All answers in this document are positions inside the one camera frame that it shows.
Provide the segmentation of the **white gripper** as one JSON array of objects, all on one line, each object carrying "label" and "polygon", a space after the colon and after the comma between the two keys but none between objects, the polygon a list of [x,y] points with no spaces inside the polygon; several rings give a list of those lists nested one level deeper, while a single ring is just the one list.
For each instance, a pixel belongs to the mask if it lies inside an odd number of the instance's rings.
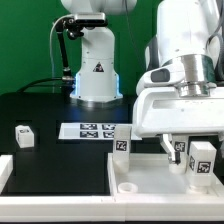
[{"label": "white gripper", "polygon": [[146,72],[139,80],[133,107],[133,131],[139,137],[160,135],[160,144],[170,164],[181,162],[169,134],[218,134],[224,143],[224,87],[211,85],[207,97],[181,97],[176,84],[185,78],[182,64]]}]

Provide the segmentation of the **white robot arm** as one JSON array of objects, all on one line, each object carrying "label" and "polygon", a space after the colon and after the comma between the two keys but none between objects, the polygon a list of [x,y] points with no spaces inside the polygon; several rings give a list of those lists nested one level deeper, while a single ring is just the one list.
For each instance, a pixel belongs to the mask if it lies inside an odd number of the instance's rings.
[{"label": "white robot arm", "polygon": [[[114,35],[108,15],[128,12],[137,0],[61,0],[69,11],[66,29],[82,32],[82,65],[70,97],[87,106],[104,106],[122,98],[114,71]],[[148,58],[155,66],[136,86],[132,112],[136,136],[158,136],[174,164],[181,152],[175,137],[224,132],[224,87],[216,85],[221,50],[216,0],[163,0],[157,9],[157,31]]]}]

